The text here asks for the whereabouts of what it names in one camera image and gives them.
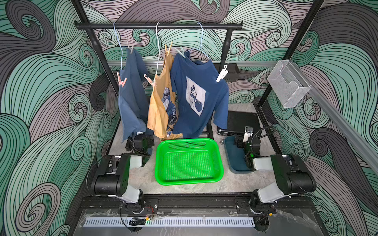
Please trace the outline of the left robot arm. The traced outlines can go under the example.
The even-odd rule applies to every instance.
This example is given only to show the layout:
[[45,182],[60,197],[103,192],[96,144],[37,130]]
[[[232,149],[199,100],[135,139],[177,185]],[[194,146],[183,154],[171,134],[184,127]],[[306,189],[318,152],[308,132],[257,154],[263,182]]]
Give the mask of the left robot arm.
[[92,181],[86,181],[91,194],[121,200],[126,204],[137,204],[144,207],[144,196],[141,189],[129,184],[130,170],[144,167],[151,158],[155,145],[153,135],[145,133],[128,137],[125,153],[105,155],[94,164],[97,167]]

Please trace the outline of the navy Mickey print t-shirt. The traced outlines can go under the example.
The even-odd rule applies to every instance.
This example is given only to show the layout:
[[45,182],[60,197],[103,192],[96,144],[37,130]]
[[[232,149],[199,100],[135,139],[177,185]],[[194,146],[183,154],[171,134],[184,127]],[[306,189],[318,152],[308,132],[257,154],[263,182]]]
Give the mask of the navy Mickey print t-shirt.
[[170,71],[173,92],[178,98],[178,120],[173,134],[198,138],[211,117],[227,129],[229,88],[211,61],[192,61],[191,52],[177,54]]

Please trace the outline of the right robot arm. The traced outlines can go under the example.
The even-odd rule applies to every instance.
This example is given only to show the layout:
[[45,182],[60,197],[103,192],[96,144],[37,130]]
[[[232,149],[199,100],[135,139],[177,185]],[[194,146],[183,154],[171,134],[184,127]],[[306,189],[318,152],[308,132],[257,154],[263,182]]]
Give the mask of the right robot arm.
[[249,171],[272,171],[275,181],[253,192],[251,205],[267,205],[292,195],[314,192],[317,188],[315,178],[296,154],[259,154],[260,142],[256,137],[248,139],[236,136],[234,144],[242,148],[243,160]]

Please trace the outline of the light blue wire hanger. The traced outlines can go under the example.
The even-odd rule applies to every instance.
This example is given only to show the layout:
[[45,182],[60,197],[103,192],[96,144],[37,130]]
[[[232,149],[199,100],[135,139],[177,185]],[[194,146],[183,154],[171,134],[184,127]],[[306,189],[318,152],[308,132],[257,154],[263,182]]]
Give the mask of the light blue wire hanger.
[[198,51],[200,51],[202,54],[204,54],[207,59],[210,61],[210,57],[203,51],[203,34],[204,34],[204,30],[203,30],[203,25],[200,23],[200,22],[197,22],[198,25],[200,25],[200,28],[201,28],[201,37],[200,37],[200,45],[199,45],[199,48],[198,48]]

